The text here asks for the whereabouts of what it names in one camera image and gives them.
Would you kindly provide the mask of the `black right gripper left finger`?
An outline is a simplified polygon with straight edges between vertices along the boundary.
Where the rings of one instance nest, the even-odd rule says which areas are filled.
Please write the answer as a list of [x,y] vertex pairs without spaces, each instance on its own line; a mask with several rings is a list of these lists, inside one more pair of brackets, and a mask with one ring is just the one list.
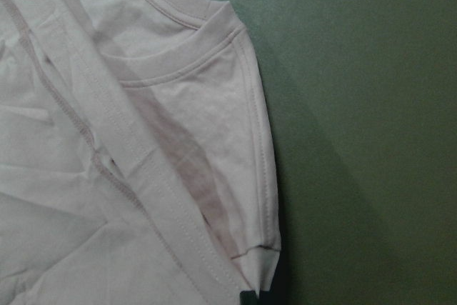
[[241,291],[239,294],[240,305],[256,305],[255,291]]

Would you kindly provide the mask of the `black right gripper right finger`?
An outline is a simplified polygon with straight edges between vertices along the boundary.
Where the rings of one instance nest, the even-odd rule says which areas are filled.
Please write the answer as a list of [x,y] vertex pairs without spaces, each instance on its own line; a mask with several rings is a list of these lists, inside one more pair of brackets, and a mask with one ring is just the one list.
[[260,290],[258,295],[258,305],[275,305],[276,295],[272,290],[264,291]]

